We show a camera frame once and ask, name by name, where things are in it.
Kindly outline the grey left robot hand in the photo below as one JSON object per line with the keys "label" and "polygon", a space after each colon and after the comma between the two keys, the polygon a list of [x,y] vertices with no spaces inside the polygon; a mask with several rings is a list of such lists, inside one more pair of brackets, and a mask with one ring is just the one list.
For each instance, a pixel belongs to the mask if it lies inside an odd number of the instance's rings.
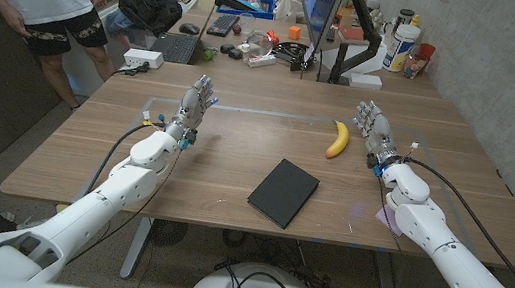
{"label": "grey left robot hand", "polygon": [[175,115],[165,127],[165,132],[176,141],[185,138],[190,131],[195,131],[206,110],[218,101],[213,97],[212,83],[211,78],[203,75],[182,96]]}

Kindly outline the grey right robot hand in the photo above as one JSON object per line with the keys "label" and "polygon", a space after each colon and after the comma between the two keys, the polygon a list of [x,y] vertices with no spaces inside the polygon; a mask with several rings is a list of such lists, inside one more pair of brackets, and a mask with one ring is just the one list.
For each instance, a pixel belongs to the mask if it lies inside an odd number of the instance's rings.
{"label": "grey right robot hand", "polygon": [[358,115],[353,118],[353,122],[365,140],[368,169],[382,171],[400,161],[390,122],[381,109],[372,101],[361,101],[356,110]]}

